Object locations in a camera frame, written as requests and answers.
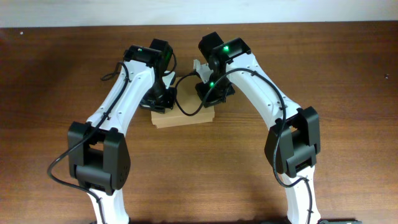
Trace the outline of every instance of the black bracket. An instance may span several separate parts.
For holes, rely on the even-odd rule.
[[[72,147],[92,131],[90,123],[73,122],[68,131],[68,146]],[[103,142],[103,151],[90,145]],[[95,188],[112,195],[126,183],[130,171],[130,156],[124,134],[113,128],[98,130],[93,137],[69,154],[70,176],[79,185]]]
[[[233,62],[233,59],[242,54],[251,54],[249,46],[240,38],[224,43],[216,32],[212,32],[202,38],[199,43],[199,50],[213,71],[208,83],[198,83],[195,86],[201,100],[211,88],[211,83],[217,82],[225,74],[226,65]],[[226,97],[235,94],[231,82],[225,78],[212,90],[204,106],[213,106],[218,103],[225,103]]]
[[[165,113],[165,109],[173,109],[174,88],[166,89],[162,77],[169,65],[173,49],[167,41],[154,39],[148,47],[132,45],[124,53],[124,60],[144,62],[154,68],[155,82],[142,98],[139,106],[142,109]]]
[[[314,166],[317,163],[316,155],[321,150],[318,113],[312,107],[305,110],[299,108],[297,111],[295,116],[286,121],[276,155],[277,172],[291,178],[305,167]],[[281,126],[282,120],[278,119],[268,132],[264,151],[271,165]]]

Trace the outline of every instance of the cable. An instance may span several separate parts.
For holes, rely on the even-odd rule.
[[[176,58],[174,52],[173,52],[173,58],[174,58],[174,65],[173,65],[172,70],[169,72],[165,72],[164,75],[170,75],[172,72],[174,72],[175,68],[177,67],[177,58]]]
[[[175,84],[175,87],[174,87],[174,89],[175,89],[175,91],[174,91],[174,101],[175,101],[175,104],[178,106],[178,108],[180,108],[181,112],[182,112],[183,114],[187,115],[187,116],[194,116],[195,114],[197,114],[197,113],[200,111],[200,109],[201,109],[201,107],[203,106],[203,104],[204,104],[204,103],[206,102],[206,100],[207,100],[207,97],[205,97],[205,98],[203,99],[201,105],[199,106],[199,108],[198,108],[195,112],[193,112],[192,114],[188,114],[187,112],[185,112],[185,111],[181,108],[181,105],[180,105],[180,103],[179,103],[178,100],[177,100],[177,87],[178,87],[178,85],[180,84],[180,82],[181,82],[182,80],[184,80],[184,78],[187,78],[187,77],[190,77],[190,76],[194,76],[194,75],[198,75],[198,73],[197,73],[196,71],[193,71],[193,72],[189,73],[188,75],[183,76],[182,78],[180,78],[180,79],[178,80],[178,82]]]
[[[78,190],[82,190],[88,194],[90,194],[91,196],[93,196],[98,204],[98,208],[99,208],[99,214],[101,215],[101,219],[103,224],[105,223],[105,219],[104,219],[104,214],[103,214],[103,209],[102,209],[102,203],[101,203],[101,199],[99,198],[94,192],[91,192],[89,189],[85,188],[85,187],[80,187],[79,185],[75,185],[75,184],[71,184],[65,181],[62,181],[58,178],[56,178],[53,174],[52,174],[52,169],[63,159],[65,158],[67,155],[69,155],[72,151],[74,151],[76,148],[78,148],[79,146],[81,146],[82,144],[84,144],[87,140],[89,140],[89,138],[91,138],[95,132],[97,132],[97,130],[99,130],[100,126],[105,122],[106,118],[108,118],[109,114],[112,112],[112,109],[114,108],[114,106],[116,105],[116,103],[119,101],[120,97],[123,95],[127,84],[129,83],[130,79],[129,79],[129,70],[127,69],[127,66],[123,63],[123,62],[118,62],[116,64],[116,69],[113,73],[107,74],[105,76],[103,76],[101,78],[101,80],[103,78],[105,78],[105,80],[109,80],[111,78],[113,78],[116,75],[116,72],[118,71],[120,65],[124,68],[125,72],[126,72],[126,77],[124,79],[124,85],[122,87],[122,89],[120,90],[119,94],[117,95],[117,97],[114,99],[114,101],[112,102],[111,106],[108,108],[108,110],[103,114],[103,117],[101,118],[101,120],[99,121],[99,123],[95,126],[94,130],[92,130],[89,134],[87,134],[82,140],[80,140],[78,143],[76,143],[74,146],[72,146],[71,148],[69,148],[68,150],[66,150],[64,153],[62,153],[60,156],[58,156],[58,158],[56,158],[50,165],[49,168],[47,169],[47,175],[54,181],[56,181],[59,184],[62,185],[66,185],[68,187],[74,188],[74,189],[78,189]]]
[[[311,213],[312,213],[312,193],[311,193],[310,184],[308,183],[309,180],[308,180],[307,178],[305,178],[305,177],[301,177],[301,178],[299,178],[298,180],[296,180],[293,184],[287,185],[287,184],[285,184],[285,183],[283,183],[283,182],[281,181],[281,179],[279,178],[278,173],[277,173],[277,171],[276,171],[276,154],[277,154],[277,151],[278,151],[278,146],[279,146],[280,137],[281,137],[281,135],[282,135],[282,133],[283,133],[284,126],[286,125],[286,106],[285,106],[285,101],[284,101],[282,95],[280,94],[278,88],[277,88],[271,81],[269,81],[268,79],[264,78],[262,75],[258,74],[256,71],[252,71],[252,70],[247,69],[247,68],[235,68],[235,69],[232,69],[232,70],[226,72],[222,77],[220,77],[220,78],[214,83],[214,85],[213,85],[213,86],[209,89],[209,91],[206,93],[205,97],[203,97],[203,100],[202,100],[202,102],[201,102],[199,108],[198,108],[195,112],[193,112],[192,114],[188,114],[188,113],[186,113],[186,112],[181,108],[180,104],[179,104],[178,101],[177,101],[177,87],[178,87],[178,84],[180,83],[180,81],[182,81],[184,78],[187,78],[187,77],[193,76],[193,75],[197,75],[197,72],[194,71],[194,72],[191,72],[191,73],[189,73],[188,75],[185,75],[184,77],[182,77],[182,78],[177,82],[177,84],[175,85],[175,102],[176,102],[178,108],[180,108],[180,110],[181,110],[181,112],[182,112],[183,114],[185,114],[185,115],[187,115],[187,116],[193,116],[193,115],[197,114],[197,113],[201,110],[202,106],[206,103],[207,98],[209,97],[210,93],[213,91],[213,89],[215,88],[215,86],[217,86],[217,84],[219,84],[219,82],[222,81],[222,79],[224,79],[227,75],[229,75],[229,74],[231,74],[231,73],[234,73],[234,72],[238,72],[238,71],[248,72],[248,73],[250,73],[252,76],[257,76],[257,77],[260,78],[262,81],[266,82],[266,83],[275,91],[275,93],[277,94],[277,96],[278,96],[278,98],[279,98],[279,101],[280,101],[280,104],[281,104],[281,108],[282,108],[282,114],[283,114],[283,115],[282,115],[281,127],[280,127],[280,130],[279,130],[278,135],[277,135],[277,142],[276,142],[275,149],[274,149],[274,156],[273,156],[273,158],[272,158],[272,170],[274,171],[275,179],[278,181],[278,183],[279,183],[281,186],[283,186],[283,187],[285,187],[285,188],[294,187],[295,185],[297,185],[297,184],[298,184],[300,181],[302,181],[302,180],[305,182],[305,185],[307,186],[307,190],[308,190],[308,196],[309,196],[309,199],[310,199],[310,201],[309,201],[309,209],[308,209],[308,218],[307,218],[307,224],[309,224],[309,223],[310,223],[310,220],[311,220]]]
[[[228,84],[228,87],[226,88],[226,90],[225,90],[225,95],[224,95],[224,97],[223,97],[223,101],[224,101],[224,103],[226,103],[226,97],[228,96],[228,91],[229,91],[229,89],[232,87],[232,83],[230,82],[229,84]]]

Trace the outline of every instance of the wood grain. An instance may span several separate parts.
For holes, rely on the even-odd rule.
[[[323,218],[398,222],[398,22],[0,29],[0,223],[89,223],[88,197],[45,171],[110,91],[99,77],[131,44],[170,42],[178,75],[204,62],[216,30],[242,37],[265,72],[320,114],[315,193]],[[263,148],[267,129],[237,90],[212,123],[156,129],[137,110],[124,187],[133,220],[222,222],[282,217],[284,189]],[[63,161],[55,173],[68,176]]]

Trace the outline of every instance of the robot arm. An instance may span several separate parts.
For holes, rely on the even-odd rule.
[[[250,48],[241,40],[235,39],[224,43],[217,33],[205,36],[199,44],[207,64],[195,68],[203,83],[196,85],[199,97],[203,100],[205,93],[214,85],[222,74],[235,68],[248,68],[256,71],[271,83],[271,79],[259,66]],[[234,83],[250,100],[261,114],[269,131],[265,148],[266,156],[272,164],[273,151],[276,145],[276,133],[279,130],[279,120],[282,117],[282,108],[276,92],[257,76],[248,72],[237,71],[227,76],[228,80],[214,86],[213,92],[205,106],[225,102],[225,97],[234,93],[231,83]],[[319,153],[319,122],[318,115],[313,108],[305,110],[289,99],[279,90],[286,107],[287,125],[280,139],[277,154],[277,171],[282,174],[286,184],[292,184],[300,177],[308,179],[312,193],[312,216],[310,223],[318,223],[321,218],[315,203],[313,190],[313,173],[315,170],[316,154]],[[297,130],[291,133],[290,126]],[[287,216],[292,224],[307,223],[309,197],[305,182],[300,182],[291,188],[286,188],[288,201]]]
[[[86,124],[74,122],[69,129],[68,143],[71,148],[86,133],[95,130],[105,111],[114,104],[93,137],[69,154],[70,175],[78,180],[81,187],[101,198],[102,211],[96,199],[89,194],[97,223],[129,223],[122,192],[131,166],[125,135],[138,106],[159,113],[173,107],[174,89],[169,86],[175,74],[169,72],[166,76],[164,73],[172,54],[171,47],[163,40],[154,39],[149,48],[131,46],[124,53],[123,65],[126,68],[122,67],[104,102]],[[99,143],[103,144],[103,151],[90,146]]]

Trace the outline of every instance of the wooden table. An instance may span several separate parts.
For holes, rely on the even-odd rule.
[[[285,94],[320,114],[315,193],[323,218],[398,222],[398,22],[0,29],[0,223],[89,223],[88,196],[47,166],[67,149],[131,44],[168,40],[178,75],[217,31],[241,37]],[[155,129],[137,110],[127,132],[133,220],[223,222],[283,217],[285,191],[264,155],[267,128],[237,90],[212,123]],[[68,174],[67,160],[55,169]]]

